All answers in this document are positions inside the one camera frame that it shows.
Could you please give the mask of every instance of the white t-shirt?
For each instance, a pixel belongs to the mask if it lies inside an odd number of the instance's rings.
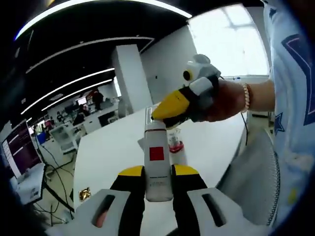
[[[287,10],[265,4],[264,20],[276,94],[275,151],[281,178],[277,226],[303,193],[314,164],[315,71],[311,48]]]

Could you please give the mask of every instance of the monitor screen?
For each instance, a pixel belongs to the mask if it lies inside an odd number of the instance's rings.
[[[16,178],[41,160],[32,142],[26,121],[18,124],[2,143],[4,155]]]
[[[78,105],[86,104],[87,103],[87,98],[86,97],[82,97],[82,98],[78,99],[77,102],[78,102]]]

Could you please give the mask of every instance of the blue star print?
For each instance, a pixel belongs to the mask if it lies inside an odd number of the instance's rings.
[[[275,117],[275,134],[276,135],[277,135],[278,131],[285,132],[284,127],[281,124],[282,114],[283,114],[283,112],[281,112],[279,115],[277,115]]]

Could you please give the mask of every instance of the bracelet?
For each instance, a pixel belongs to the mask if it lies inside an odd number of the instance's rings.
[[[250,88],[248,84],[242,84],[243,85],[243,90],[244,90],[244,96],[245,96],[245,107],[241,111],[242,113],[247,112],[248,109],[250,108]]]

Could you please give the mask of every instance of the human hand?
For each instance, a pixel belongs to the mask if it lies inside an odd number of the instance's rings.
[[[207,111],[207,121],[219,121],[230,118],[245,107],[244,89],[241,84],[219,80],[219,92],[213,105]]]

